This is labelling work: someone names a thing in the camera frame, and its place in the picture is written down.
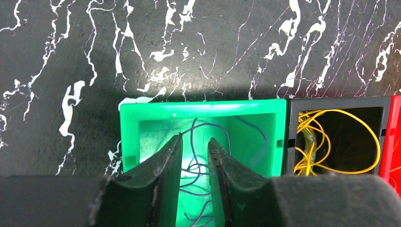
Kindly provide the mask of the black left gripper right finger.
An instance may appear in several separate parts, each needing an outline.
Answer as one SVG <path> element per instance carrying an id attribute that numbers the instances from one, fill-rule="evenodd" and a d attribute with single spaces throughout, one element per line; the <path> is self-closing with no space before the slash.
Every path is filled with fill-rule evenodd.
<path id="1" fill-rule="evenodd" d="M 376 175 L 266 178 L 208 143 L 217 227 L 398 227 L 401 200 Z"/>

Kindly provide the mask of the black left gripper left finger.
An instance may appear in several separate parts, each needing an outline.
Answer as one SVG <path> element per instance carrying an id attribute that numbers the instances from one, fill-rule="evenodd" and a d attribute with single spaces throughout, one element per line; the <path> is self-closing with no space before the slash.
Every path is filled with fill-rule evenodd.
<path id="1" fill-rule="evenodd" d="M 3 227 L 173 227 L 176 225 L 183 136 L 112 178 L 5 176 L 0 179 Z"/>

